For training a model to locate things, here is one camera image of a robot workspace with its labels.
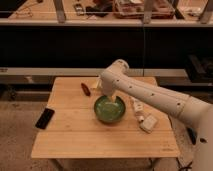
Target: phone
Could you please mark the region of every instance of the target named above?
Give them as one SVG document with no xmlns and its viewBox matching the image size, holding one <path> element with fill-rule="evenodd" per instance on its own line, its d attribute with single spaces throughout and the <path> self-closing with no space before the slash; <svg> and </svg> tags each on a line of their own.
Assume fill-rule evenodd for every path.
<svg viewBox="0 0 213 171">
<path fill-rule="evenodd" d="M 53 114 L 54 114 L 54 110 L 52 109 L 48 109 L 45 108 L 45 110 L 43 111 L 43 113 L 41 114 L 39 120 L 36 123 L 36 127 L 40 128 L 40 129 L 45 129 L 46 126 L 48 125 L 50 119 L 52 118 Z"/>
<path fill-rule="evenodd" d="M 74 4 L 73 7 L 74 7 L 77 15 L 84 15 L 85 14 L 84 8 L 80 3 Z"/>
</svg>

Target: floor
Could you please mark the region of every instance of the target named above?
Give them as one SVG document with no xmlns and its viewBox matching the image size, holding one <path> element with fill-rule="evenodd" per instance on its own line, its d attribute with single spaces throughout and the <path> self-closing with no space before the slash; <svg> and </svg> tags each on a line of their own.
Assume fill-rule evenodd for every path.
<svg viewBox="0 0 213 171">
<path fill-rule="evenodd" d="M 55 171 L 46 159 L 31 159 L 32 145 L 37 129 L 34 127 L 45 108 L 49 91 L 1 91 L 0 98 L 0 171 Z M 193 159 L 194 146 L 179 121 L 172 119 L 172 126 L 181 151 L 178 159 L 164 158 L 155 171 L 178 171 L 178 162 L 185 166 Z M 117 170 L 143 171 L 150 164 L 148 159 L 83 159 L 60 160 L 67 170 Z"/>
</svg>

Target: bowl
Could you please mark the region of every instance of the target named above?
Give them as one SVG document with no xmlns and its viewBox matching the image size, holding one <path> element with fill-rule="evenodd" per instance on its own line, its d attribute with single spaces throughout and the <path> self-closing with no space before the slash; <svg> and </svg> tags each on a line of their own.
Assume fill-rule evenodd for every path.
<svg viewBox="0 0 213 171">
<path fill-rule="evenodd" d="M 94 105 L 94 111 L 97 118 L 104 123 L 116 123 L 124 116 L 126 106 L 124 101 L 116 96 L 114 102 L 107 96 L 99 97 Z"/>
</svg>

